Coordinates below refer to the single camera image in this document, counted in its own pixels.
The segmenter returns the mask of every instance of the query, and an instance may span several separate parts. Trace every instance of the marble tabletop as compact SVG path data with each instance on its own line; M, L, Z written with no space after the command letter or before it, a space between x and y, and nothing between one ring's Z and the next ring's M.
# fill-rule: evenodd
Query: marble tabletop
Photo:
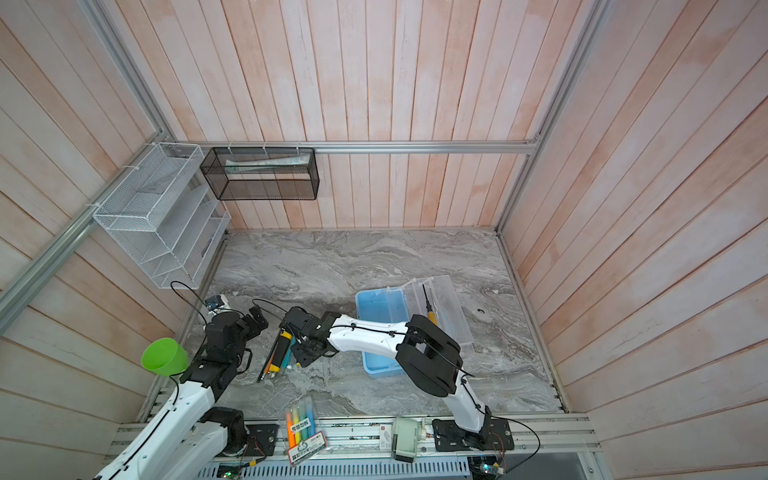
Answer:
M474 337L464 368L493 412L557 411L548 381L496 242L487 230L364 230L233 233L209 294L225 293L246 311L254 297L288 309L302 306L354 316L355 293L399 286L413 278L449 275ZM279 313L263 304L266 310ZM321 416L446 415L445 403L406 375L372 379L360 352L341 352L307 368L261 383L260 367L274 341L277 320L252 339L253 362L219 399L247 419L282 417L291 402L311 395ZM203 339L195 325L184 342L190 353Z

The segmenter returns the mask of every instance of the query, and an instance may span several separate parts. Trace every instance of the screwdriver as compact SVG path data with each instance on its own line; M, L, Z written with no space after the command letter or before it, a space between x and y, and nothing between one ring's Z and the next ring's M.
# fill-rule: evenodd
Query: screwdriver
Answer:
M430 322L437 325L437 316L432 311L432 305L429 304L429 298L427 297L427 287L422 284L422 288L424 289L424 300L427 301L427 318L429 318Z

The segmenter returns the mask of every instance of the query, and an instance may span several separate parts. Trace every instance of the wood plank wall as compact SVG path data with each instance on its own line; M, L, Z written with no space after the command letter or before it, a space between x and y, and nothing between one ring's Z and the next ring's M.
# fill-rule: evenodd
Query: wood plank wall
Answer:
M0 2L0 290L152 136L77 0ZM91 235L0 339L3 476L93 476L187 310Z
M616 478L768 478L768 2L615 2L505 229Z
M185 141L524 140L594 0L104 0ZM514 154L319 155L237 229L491 226Z

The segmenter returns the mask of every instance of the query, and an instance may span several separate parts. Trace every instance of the blue container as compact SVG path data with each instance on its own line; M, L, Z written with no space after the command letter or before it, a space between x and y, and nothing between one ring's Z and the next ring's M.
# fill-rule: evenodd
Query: blue container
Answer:
M355 295L357 318L368 322L397 323L409 318L402 288L364 290ZM362 354L362 367L374 379L403 374L397 360L372 353Z

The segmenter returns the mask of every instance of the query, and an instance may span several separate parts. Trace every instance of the blue highlighter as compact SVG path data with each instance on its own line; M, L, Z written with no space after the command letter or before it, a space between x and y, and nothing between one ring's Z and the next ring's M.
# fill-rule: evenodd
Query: blue highlighter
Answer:
M306 417L310 419L310 437L315 435L315 406L312 397L306 397Z

